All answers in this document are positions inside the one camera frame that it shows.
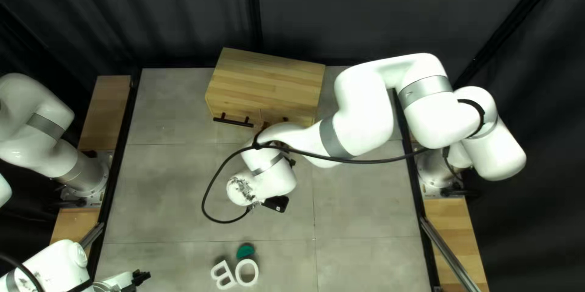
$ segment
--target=floor tile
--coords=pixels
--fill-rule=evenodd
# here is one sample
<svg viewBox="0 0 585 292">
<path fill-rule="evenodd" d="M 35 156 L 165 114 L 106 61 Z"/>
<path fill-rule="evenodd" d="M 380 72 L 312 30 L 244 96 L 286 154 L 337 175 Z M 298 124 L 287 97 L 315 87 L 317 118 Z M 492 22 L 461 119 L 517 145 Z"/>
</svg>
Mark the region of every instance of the floor tile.
<svg viewBox="0 0 585 292">
<path fill-rule="evenodd" d="M 106 242 L 207 240 L 201 197 L 216 145 L 126 146 Z"/>
<path fill-rule="evenodd" d="M 128 144 L 215 143 L 205 103 L 213 68 L 144 69 Z"/>
<path fill-rule="evenodd" d="M 97 278 L 141 269 L 152 278 L 140 292 L 219 291 L 209 274 L 223 258 L 236 268 L 241 242 L 120 243 L 104 244 Z M 258 283 L 230 291 L 317 291 L 315 245 L 312 240 L 253 242 L 259 266 Z"/>
<path fill-rule="evenodd" d="M 400 141 L 388 141 L 356 159 L 402 154 Z M 313 186 L 317 238 L 420 234 L 405 161 L 314 168 Z"/>
<path fill-rule="evenodd" d="M 127 146 L 106 242 L 181 242 L 204 240 L 311 239 L 314 237 L 311 166 L 301 158 L 299 185 L 289 194 L 285 213 L 258 206 L 241 221 L 222 225 L 201 212 L 201 199 L 220 163 L 237 144 Z M 217 219 L 232 219 L 245 208 L 230 202 L 225 185 L 244 169 L 238 156 L 218 176 L 206 209 Z"/>
<path fill-rule="evenodd" d="M 238 144 L 218 145 L 216 168 L 235 150 Z M 227 225 L 210 226 L 211 240 L 311 239 L 314 237 L 312 165 L 300 156 L 294 172 L 296 188 L 287 194 L 290 199 L 285 213 L 257 206 L 243 220 Z M 233 158 L 216 180 L 209 194 L 206 209 L 214 218 L 229 220 L 238 217 L 244 207 L 232 203 L 226 194 L 226 183 L 231 176 L 245 169 L 241 156 Z"/>
<path fill-rule="evenodd" d="M 327 66 L 325 68 L 323 84 L 321 86 L 321 95 L 319 97 L 319 106 L 317 107 L 316 122 L 335 114 L 339 110 L 333 86 L 337 76 L 347 68 L 349 68 L 349 66 Z M 388 96 L 394 111 L 396 111 L 396 105 L 394 103 L 392 92 L 392 90 L 388 90 Z M 402 140 L 396 114 L 394 114 L 394 130 L 392 131 L 392 135 L 390 136 L 389 140 Z"/>
<path fill-rule="evenodd" d="M 430 290 L 419 237 L 318 239 L 319 292 Z"/>
</svg>

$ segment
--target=black handle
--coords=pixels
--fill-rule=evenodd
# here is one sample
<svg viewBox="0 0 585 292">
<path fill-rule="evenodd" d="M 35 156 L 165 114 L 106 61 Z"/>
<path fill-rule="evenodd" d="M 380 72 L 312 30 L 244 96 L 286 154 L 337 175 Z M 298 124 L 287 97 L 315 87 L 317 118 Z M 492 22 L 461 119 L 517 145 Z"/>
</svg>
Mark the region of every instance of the black handle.
<svg viewBox="0 0 585 292">
<path fill-rule="evenodd" d="M 221 118 L 214 117 L 214 122 L 221 122 L 239 126 L 246 126 L 246 127 L 254 127 L 254 124 L 248 123 L 250 117 L 246 116 L 246 119 L 243 122 L 239 122 L 237 120 L 225 119 L 225 113 L 221 113 Z"/>
</svg>

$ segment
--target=wooden board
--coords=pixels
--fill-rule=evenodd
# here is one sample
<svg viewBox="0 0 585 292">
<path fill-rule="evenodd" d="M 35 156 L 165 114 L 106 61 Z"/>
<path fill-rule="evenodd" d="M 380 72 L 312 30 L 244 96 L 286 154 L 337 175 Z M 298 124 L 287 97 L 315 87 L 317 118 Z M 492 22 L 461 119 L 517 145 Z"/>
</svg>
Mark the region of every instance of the wooden board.
<svg viewBox="0 0 585 292">
<path fill-rule="evenodd" d="M 79 242 L 98 222 L 99 208 L 60 209 L 51 244 L 62 239 Z"/>
<path fill-rule="evenodd" d="M 427 218 L 451 251 L 459 259 L 467 273 L 482 292 L 488 292 L 486 274 L 479 255 L 472 221 L 464 198 L 440 198 L 424 200 Z M 441 252 L 434 247 L 439 281 L 444 292 L 465 291 Z"/>
<path fill-rule="evenodd" d="M 99 76 L 81 132 L 79 150 L 114 150 L 130 91 L 129 76 Z"/>
<path fill-rule="evenodd" d="M 223 48 L 205 100 L 214 117 L 311 126 L 325 65 Z"/>
<path fill-rule="evenodd" d="M 99 76 L 79 142 L 80 150 L 114 150 L 130 91 L 129 76 Z M 81 240 L 98 222 L 99 208 L 61 209 L 51 244 Z"/>
</svg>

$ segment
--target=black curtain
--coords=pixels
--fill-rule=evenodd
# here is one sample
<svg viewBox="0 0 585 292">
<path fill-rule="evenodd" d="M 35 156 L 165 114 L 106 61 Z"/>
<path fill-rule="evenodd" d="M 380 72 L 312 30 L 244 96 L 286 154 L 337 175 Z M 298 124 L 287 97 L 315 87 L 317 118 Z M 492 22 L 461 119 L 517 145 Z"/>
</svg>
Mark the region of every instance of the black curtain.
<svg viewBox="0 0 585 292">
<path fill-rule="evenodd" d="M 526 152 L 508 181 L 466 181 L 492 291 L 585 286 L 585 0 L 541 0 L 470 85 L 485 87 Z"/>
</svg>

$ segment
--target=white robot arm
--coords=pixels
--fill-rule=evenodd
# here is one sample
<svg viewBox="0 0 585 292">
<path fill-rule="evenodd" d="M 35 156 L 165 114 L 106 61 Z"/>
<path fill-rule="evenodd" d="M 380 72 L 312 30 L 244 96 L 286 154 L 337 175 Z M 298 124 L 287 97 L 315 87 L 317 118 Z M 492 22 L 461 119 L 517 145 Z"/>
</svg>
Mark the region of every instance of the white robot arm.
<svg viewBox="0 0 585 292">
<path fill-rule="evenodd" d="M 499 118 L 492 96 L 472 86 L 453 92 L 434 55 L 412 54 L 356 65 L 343 71 L 334 87 L 339 111 L 333 116 L 307 128 L 275 124 L 257 142 L 281 141 L 331 157 L 364 154 L 391 136 L 394 120 L 387 89 L 394 88 L 414 137 L 427 148 L 452 146 L 448 158 L 452 165 L 473 165 L 487 180 L 508 178 L 525 165 L 526 155 Z M 234 203 L 263 202 L 295 188 L 294 173 L 279 150 L 249 150 L 242 158 L 248 169 L 231 177 L 227 185 Z M 307 159 L 322 168 L 340 164 Z"/>
<path fill-rule="evenodd" d="M 36 80 L 21 73 L 0 78 L 0 159 L 67 185 L 78 198 L 98 194 L 107 168 L 61 139 L 74 114 Z M 0 206 L 11 191 L 0 181 Z"/>
</svg>

